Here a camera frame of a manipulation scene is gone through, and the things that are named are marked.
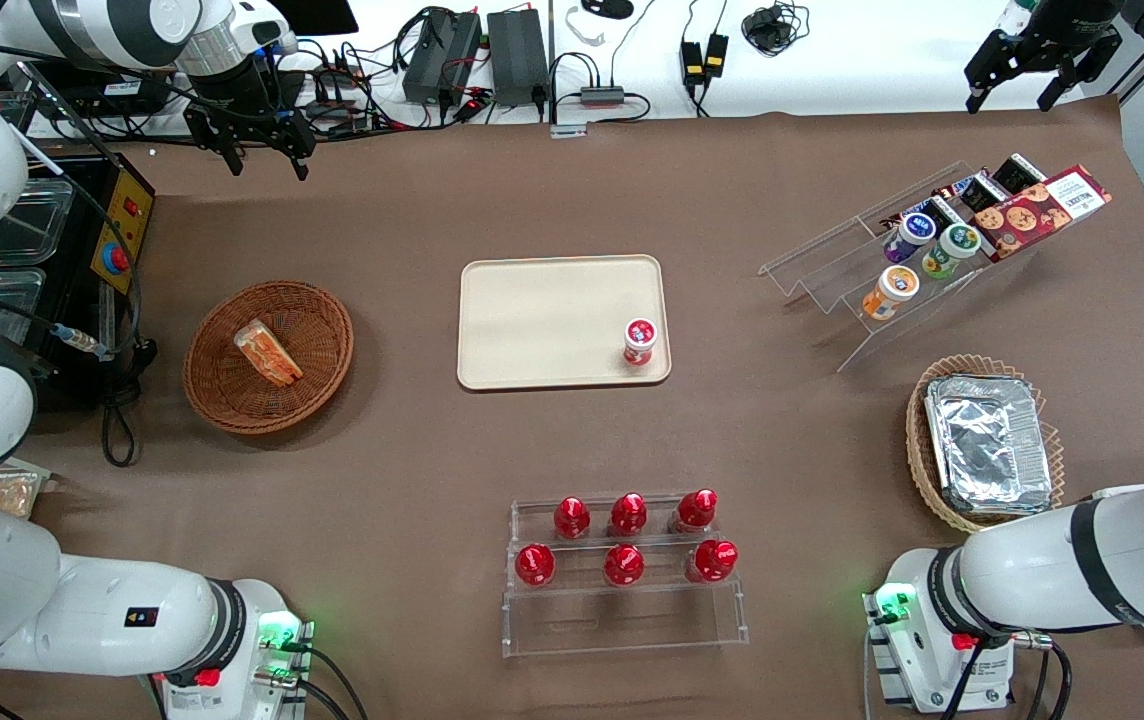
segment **beige tray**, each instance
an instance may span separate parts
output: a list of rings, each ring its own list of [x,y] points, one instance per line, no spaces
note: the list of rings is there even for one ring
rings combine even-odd
[[[660,337],[641,367],[626,324]],[[669,374],[660,263],[650,255],[477,260],[461,272],[456,379],[470,389],[659,383]]]

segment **clear acrylic stand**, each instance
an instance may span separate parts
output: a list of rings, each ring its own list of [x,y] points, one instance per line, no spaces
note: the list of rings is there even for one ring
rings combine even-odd
[[[733,571],[718,584],[691,583],[685,576],[688,553],[705,539],[722,538],[717,529],[667,533],[682,496],[644,493],[644,532],[609,537],[604,528],[617,497],[581,498],[591,527],[574,541],[555,536],[558,501],[513,504],[511,540],[505,553],[502,656],[749,643],[740,575]],[[534,541],[549,546],[555,560],[554,579],[537,588],[514,573],[514,557]],[[639,583],[628,588],[612,587],[603,578],[604,555],[620,541],[639,548],[646,568]]]
[[[875,321],[861,310],[866,293],[874,287],[879,274],[889,266],[883,255],[883,237],[888,231],[882,220],[927,200],[932,190],[968,179],[974,173],[968,164],[955,163],[758,269],[758,275],[772,278],[786,296],[796,296],[797,292],[804,291],[824,314],[840,310],[843,316],[851,315],[855,324],[864,329],[864,340],[843,359],[839,372],[923,325],[947,303],[947,299],[959,295],[983,274],[993,278],[1001,274],[1017,272],[1034,256],[1035,250],[1026,250],[1002,263],[993,264],[984,252],[978,252],[956,266],[948,278],[938,280],[921,272],[923,251],[920,251],[905,261],[906,266],[919,274],[920,287],[914,299],[897,307],[896,315],[889,321]],[[958,196],[951,197],[948,201],[951,208],[964,220],[974,216]]]

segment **power supply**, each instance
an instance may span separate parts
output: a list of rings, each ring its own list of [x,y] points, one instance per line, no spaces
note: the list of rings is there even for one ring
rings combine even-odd
[[[478,13],[431,10],[421,23],[421,37],[403,77],[403,95],[422,105],[447,102],[456,108],[461,88],[470,85],[470,65],[480,39]]]
[[[488,48],[499,105],[545,102],[550,77],[537,10],[488,14]]]

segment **red bottle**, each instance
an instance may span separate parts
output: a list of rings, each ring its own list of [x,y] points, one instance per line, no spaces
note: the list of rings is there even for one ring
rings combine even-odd
[[[590,509],[578,497],[564,497],[554,509],[554,532],[562,538],[575,539],[590,528]]]
[[[554,579],[554,553],[543,544],[530,544],[514,556],[514,573],[532,587]]]
[[[628,492],[612,506],[612,519],[607,522],[609,536],[637,536],[648,524],[648,505],[644,496]]]
[[[644,553],[631,544],[618,544],[603,560],[603,578],[618,588],[630,587],[644,577]]]
[[[718,505],[718,496],[709,488],[683,496],[683,500],[678,501],[678,507],[669,519],[669,532],[704,532],[714,521],[715,505]]]
[[[730,541],[708,539],[688,555],[688,581],[718,583],[736,567],[737,549]]]

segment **wicker basket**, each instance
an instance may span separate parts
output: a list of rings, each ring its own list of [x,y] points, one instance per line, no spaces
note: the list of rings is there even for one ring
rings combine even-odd
[[[261,319],[301,365],[287,387],[267,381],[235,346],[235,333]],[[198,414],[235,434],[288,428],[319,410],[340,387],[353,356],[353,324],[329,292],[278,280],[230,296],[207,314],[185,354],[185,397]]]
[[[952,355],[936,361],[923,377],[919,378],[919,383],[914,386],[914,391],[909,394],[909,406],[906,411],[906,452],[909,454],[909,476],[914,478],[919,494],[923,496],[923,501],[936,512],[938,519],[950,523],[952,528],[962,530],[966,533],[975,533],[991,525],[1004,523],[1011,520],[1007,515],[961,515],[959,512],[946,505],[942,499],[942,475],[937,470],[937,456],[932,445],[932,430],[928,428],[928,413],[923,408],[923,397],[928,391],[928,382],[935,378],[952,375],[955,373],[967,373],[971,375],[1007,375],[1011,378],[1025,378],[1017,373],[1016,367],[1002,363],[992,357],[980,355]],[[1034,393],[1034,406],[1042,413],[1043,395],[1038,388],[1030,388]],[[1039,421],[1039,430],[1043,434],[1043,448],[1048,456],[1048,473],[1052,475],[1052,507],[1060,507],[1060,498],[1065,494],[1065,461],[1062,459],[1064,448],[1060,446],[1060,438],[1057,438],[1056,428],[1049,424]]]

